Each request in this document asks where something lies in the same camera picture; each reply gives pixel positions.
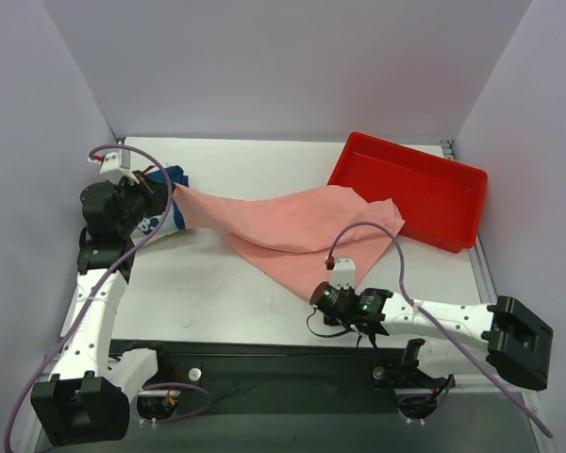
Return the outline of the pink t shirt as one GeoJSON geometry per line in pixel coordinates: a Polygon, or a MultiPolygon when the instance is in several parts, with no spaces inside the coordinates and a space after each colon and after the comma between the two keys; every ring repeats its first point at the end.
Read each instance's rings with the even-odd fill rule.
{"type": "Polygon", "coordinates": [[[174,201],[188,229],[217,231],[245,260],[303,299],[328,280],[327,253],[351,259],[361,282],[405,223],[391,199],[367,202],[341,186],[244,201],[179,185],[174,201]]]}

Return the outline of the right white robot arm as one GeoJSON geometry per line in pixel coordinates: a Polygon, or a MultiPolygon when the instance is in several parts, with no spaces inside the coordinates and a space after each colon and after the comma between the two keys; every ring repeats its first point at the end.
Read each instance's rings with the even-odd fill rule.
{"type": "Polygon", "coordinates": [[[547,388],[554,330],[514,297],[494,305],[455,305],[416,300],[369,288],[361,294],[322,282],[309,303],[325,318],[360,332],[455,339],[485,353],[485,361],[506,382],[527,390],[547,388]]]}

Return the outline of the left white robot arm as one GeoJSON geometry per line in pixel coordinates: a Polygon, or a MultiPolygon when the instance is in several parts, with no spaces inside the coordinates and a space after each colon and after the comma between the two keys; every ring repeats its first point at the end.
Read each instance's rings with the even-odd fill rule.
{"type": "Polygon", "coordinates": [[[136,251],[132,232],[146,217],[167,217],[173,204],[169,179],[93,183],[80,195],[86,225],[79,236],[77,289],[70,326],[57,348],[49,378],[31,389],[30,401],[53,446],[124,438],[130,405],[143,383],[165,386],[172,365],[147,348],[123,354],[109,365],[119,303],[130,280],[136,251]]]}

